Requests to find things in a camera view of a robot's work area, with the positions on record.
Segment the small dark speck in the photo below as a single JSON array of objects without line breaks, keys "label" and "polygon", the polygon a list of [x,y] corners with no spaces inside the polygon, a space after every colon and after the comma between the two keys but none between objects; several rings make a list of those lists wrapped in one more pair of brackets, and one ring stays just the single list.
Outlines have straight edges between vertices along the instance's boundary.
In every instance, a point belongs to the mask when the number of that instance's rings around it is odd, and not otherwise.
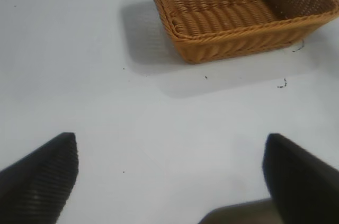
[{"label": "small dark speck", "polygon": [[298,48],[297,50],[295,50],[295,51],[292,51],[293,53],[294,52],[297,52],[297,51],[299,51],[299,50],[301,50],[301,49],[303,49],[305,47],[305,40],[302,40],[302,42],[301,42],[301,47],[300,48]]},{"label": "small dark speck", "polygon": [[284,78],[284,82],[285,82],[284,85],[277,86],[277,88],[284,88],[284,87],[286,87],[286,86],[287,86],[287,80],[286,80],[286,78]]}]

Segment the rectangular basket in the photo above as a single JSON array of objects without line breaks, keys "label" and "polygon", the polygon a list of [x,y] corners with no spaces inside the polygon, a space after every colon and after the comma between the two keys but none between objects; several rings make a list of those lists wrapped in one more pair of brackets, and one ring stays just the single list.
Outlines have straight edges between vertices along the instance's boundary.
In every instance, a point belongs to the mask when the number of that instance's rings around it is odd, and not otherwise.
[{"label": "rectangular basket", "polygon": [[154,0],[189,63],[289,46],[339,16],[338,0]]}]

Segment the white surface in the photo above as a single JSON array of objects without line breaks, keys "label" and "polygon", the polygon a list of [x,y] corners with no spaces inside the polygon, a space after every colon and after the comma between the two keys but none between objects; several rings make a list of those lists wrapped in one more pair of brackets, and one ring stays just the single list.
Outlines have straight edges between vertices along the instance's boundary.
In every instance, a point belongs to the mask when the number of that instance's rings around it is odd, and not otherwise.
[{"label": "white surface", "polygon": [[192,66],[152,0],[0,0],[0,168],[76,132],[59,224],[193,224],[268,197],[270,132],[339,168],[338,33],[333,21],[297,52]]}]

